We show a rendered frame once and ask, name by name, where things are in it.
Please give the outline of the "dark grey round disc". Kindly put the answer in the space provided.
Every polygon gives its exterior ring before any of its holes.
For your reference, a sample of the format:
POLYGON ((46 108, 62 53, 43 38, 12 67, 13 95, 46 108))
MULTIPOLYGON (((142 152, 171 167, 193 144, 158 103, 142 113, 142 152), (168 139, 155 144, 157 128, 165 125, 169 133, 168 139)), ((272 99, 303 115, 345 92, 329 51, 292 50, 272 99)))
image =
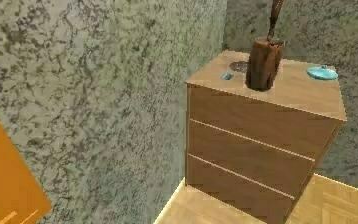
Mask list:
POLYGON ((229 67, 231 70, 233 70, 235 72, 245 73, 248 68, 248 63, 245 61, 236 61, 236 62, 232 62, 229 65, 229 67))

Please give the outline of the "turquoise round dish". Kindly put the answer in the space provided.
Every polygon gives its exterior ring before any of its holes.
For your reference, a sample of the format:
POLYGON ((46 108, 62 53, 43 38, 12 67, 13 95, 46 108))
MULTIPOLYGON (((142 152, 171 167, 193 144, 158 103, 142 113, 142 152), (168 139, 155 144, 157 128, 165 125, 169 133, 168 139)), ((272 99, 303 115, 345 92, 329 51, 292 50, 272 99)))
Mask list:
POLYGON ((336 80, 338 74, 326 65, 310 67, 306 69, 307 74, 318 80, 336 80))

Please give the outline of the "light wooden chest of drawers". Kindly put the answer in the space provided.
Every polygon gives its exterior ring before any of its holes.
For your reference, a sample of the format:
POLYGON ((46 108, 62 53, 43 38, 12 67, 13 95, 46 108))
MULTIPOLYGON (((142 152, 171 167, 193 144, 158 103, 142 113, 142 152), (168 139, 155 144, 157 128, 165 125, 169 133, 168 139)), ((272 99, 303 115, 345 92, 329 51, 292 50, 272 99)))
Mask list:
POLYGON ((273 87, 249 89, 233 72, 247 54, 224 51, 187 84, 188 185, 266 224, 285 224, 346 120, 338 81, 282 60, 273 87))

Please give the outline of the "brown plant pot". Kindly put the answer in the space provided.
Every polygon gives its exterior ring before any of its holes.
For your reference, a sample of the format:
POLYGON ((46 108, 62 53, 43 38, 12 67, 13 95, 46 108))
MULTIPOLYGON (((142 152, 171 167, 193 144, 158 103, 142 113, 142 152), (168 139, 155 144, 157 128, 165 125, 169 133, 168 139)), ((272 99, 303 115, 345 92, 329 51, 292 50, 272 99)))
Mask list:
POLYGON ((256 38, 249 55, 245 84, 256 91, 272 88, 282 59, 285 42, 256 38))

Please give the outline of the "brown plant stem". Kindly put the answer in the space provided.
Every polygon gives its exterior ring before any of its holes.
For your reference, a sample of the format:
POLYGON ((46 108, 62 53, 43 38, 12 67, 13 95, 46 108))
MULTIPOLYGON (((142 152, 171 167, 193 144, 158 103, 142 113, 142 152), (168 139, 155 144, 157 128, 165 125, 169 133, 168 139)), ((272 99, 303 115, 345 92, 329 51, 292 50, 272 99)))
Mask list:
POLYGON ((282 9, 283 3, 284 3, 284 0, 273 0, 272 1, 271 15, 269 17, 270 26, 269 26, 269 30, 268 30, 268 34, 267 34, 268 41, 271 41, 274 36, 275 26, 276 26, 280 11, 282 9))

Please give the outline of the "orange wooden door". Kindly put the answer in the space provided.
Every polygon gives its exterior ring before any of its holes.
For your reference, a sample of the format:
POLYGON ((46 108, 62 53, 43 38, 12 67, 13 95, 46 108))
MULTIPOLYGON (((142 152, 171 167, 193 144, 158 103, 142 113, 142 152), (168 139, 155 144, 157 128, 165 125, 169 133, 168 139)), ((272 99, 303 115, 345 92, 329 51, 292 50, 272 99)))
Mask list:
POLYGON ((51 208, 0 124, 0 224, 36 224, 51 208))

